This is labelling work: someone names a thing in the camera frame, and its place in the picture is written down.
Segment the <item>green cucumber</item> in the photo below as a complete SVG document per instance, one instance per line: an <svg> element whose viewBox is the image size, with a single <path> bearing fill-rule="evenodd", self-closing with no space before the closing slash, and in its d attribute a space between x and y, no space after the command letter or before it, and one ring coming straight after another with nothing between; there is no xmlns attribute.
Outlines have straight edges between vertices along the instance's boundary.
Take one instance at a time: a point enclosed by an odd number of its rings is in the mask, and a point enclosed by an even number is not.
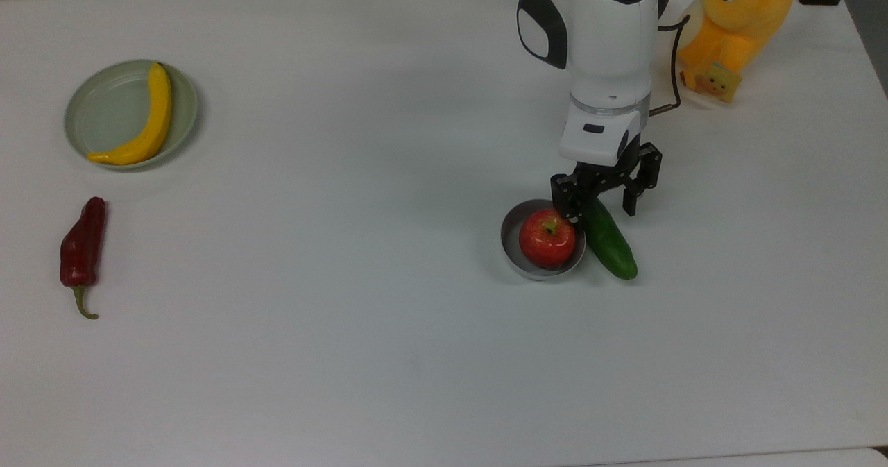
<svg viewBox="0 0 888 467"><path fill-rule="evenodd" d="M586 233L586 243L599 258L599 261L621 280L632 280L638 276L638 265L632 256L632 249L616 227L608 208L598 198L583 208L580 226Z"/></svg>

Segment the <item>yellow banana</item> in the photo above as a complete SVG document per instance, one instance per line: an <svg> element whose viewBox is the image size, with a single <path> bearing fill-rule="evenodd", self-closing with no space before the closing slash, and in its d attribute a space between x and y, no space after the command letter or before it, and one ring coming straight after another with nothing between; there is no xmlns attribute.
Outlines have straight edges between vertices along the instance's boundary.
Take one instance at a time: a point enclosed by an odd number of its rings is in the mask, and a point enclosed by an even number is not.
<svg viewBox="0 0 888 467"><path fill-rule="evenodd" d="M89 161L104 164L135 164L157 154L169 131L169 117L172 112L169 75L159 63L153 63L148 71L148 93L151 95L151 110L142 133L133 141L125 142L114 150L86 155Z"/></svg>

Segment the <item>silver bowl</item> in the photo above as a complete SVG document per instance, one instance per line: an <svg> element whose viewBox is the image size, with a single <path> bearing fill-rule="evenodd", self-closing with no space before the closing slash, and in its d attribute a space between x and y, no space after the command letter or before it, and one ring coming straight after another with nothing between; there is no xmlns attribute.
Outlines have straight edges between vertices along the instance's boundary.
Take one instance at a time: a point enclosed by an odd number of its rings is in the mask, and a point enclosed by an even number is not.
<svg viewBox="0 0 888 467"><path fill-rule="evenodd" d="M579 264L580 259L586 252L586 236L581 230L577 230L577 244L574 247L573 254L564 262L564 264L554 269L541 268L524 257L521 247L518 244L518 234L521 231L521 224L530 214L543 208L552 208L552 202L547 199L531 199L515 205L513 209L502 219L502 227L500 228L500 239L502 240L502 250L505 252L509 264L513 266L521 276L528 280L543 281L551 280L559 275L564 274Z"/></svg>

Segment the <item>red chili pepper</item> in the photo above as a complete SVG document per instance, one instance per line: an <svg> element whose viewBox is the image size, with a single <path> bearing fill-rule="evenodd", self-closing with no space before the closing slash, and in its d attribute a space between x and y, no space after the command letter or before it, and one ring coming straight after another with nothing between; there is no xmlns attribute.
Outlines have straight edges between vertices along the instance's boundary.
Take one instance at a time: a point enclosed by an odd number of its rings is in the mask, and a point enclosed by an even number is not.
<svg viewBox="0 0 888 467"><path fill-rule="evenodd" d="M89 314L83 308L83 294L86 287L96 284L96 269L102 249L102 235L105 232L105 201L92 197L83 206L80 219L61 242L61 268L58 275L61 284L74 290L77 309L89 319L99 316Z"/></svg>

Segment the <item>red apple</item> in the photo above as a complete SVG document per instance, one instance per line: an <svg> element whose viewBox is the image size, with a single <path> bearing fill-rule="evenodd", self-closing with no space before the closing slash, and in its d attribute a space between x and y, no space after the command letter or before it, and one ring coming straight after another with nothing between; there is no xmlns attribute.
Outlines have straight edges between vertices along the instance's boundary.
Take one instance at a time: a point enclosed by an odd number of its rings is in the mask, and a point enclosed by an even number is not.
<svg viewBox="0 0 888 467"><path fill-rule="evenodd" d="M530 214L518 233L521 252L541 268L557 268L574 252L577 234L554 208L543 208Z"/></svg>

